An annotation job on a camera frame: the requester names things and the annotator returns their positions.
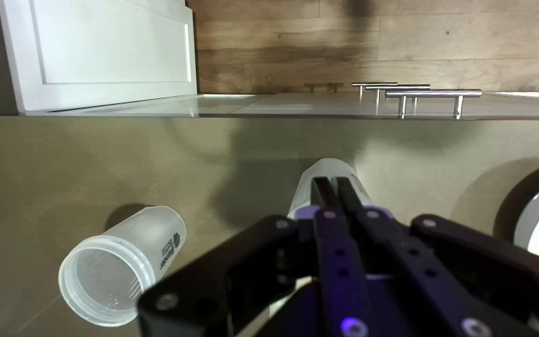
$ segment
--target wooden surface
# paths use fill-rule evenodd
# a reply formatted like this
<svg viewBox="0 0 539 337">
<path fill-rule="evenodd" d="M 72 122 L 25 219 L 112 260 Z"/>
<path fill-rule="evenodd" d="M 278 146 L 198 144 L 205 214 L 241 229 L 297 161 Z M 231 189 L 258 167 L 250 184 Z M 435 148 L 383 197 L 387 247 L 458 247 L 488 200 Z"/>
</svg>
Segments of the wooden surface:
<svg viewBox="0 0 539 337">
<path fill-rule="evenodd" d="M 200 92 L 539 90 L 539 0 L 190 0 Z"/>
</svg>

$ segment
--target white cabinet door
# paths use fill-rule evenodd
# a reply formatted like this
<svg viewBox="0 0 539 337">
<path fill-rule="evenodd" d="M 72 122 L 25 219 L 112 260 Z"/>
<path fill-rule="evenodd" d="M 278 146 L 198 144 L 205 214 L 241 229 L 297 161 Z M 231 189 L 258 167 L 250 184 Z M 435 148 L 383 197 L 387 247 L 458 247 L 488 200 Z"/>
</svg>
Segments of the white cabinet door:
<svg viewBox="0 0 539 337">
<path fill-rule="evenodd" d="M 183 0 L 0 0 L 18 111 L 194 96 Z"/>
</svg>

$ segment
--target metal handle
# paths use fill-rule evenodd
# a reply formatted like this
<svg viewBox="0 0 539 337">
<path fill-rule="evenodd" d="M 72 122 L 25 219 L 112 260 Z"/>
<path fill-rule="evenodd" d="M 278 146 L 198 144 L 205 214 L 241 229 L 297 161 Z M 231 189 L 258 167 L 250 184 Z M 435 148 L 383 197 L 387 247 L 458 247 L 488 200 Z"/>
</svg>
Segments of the metal handle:
<svg viewBox="0 0 539 337">
<path fill-rule="evenodd" d="M 385 97 L 398 97 L 398 114 L 400 120 L 405 116 L 405 99 L 413 97 L 413 111 L 417 111 L 418 97 L 454 97 L 454 111 L 452 118 L 460 120 L 462 114 L 462 99 L 463 97 L 480 97 L 480 88 L 435 88 L 435 90 L 396 90 L 389 88 L 385 90 Z"/>
</svg>

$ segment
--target white plastic cup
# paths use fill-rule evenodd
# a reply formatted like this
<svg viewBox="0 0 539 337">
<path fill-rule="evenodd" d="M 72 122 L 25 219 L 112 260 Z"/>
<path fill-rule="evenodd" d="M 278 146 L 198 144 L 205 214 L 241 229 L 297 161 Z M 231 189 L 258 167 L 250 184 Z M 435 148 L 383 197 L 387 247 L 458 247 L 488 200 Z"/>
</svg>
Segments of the white plastic cup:
<svg viewBox="0 0 539 337">
<path fill-rule="evenodd" d="M 69 251 L 57 273 L 61 298 L 95 326 L 128 324 L 138 296 L 164 275 L 185 238 L 177 212 L 143 208 Z"/>
<path fill-rule="evenodd" d="M 299 184 L 295 187 L 295 193 L 291 197 L 289 202 L 289 212 L 287 217 L 295 219 L 297 210 L 310 206 L 310 184 L 314 178 L 325 176 L 329 178 L 329 182 L 332 182 L 334 178 L 347 178 L 351 187 L 355 189 L 360 204 L 370 204 L 370 199 L 362 187 L 362 184 L 359 182 L 355 170 L 340 161 L 340 159 L 332 159 L 332 157 L 323 157 L 319 161 L 316 161 L 314 165 L 310 165 L 299 178 Z"/>
</svg>

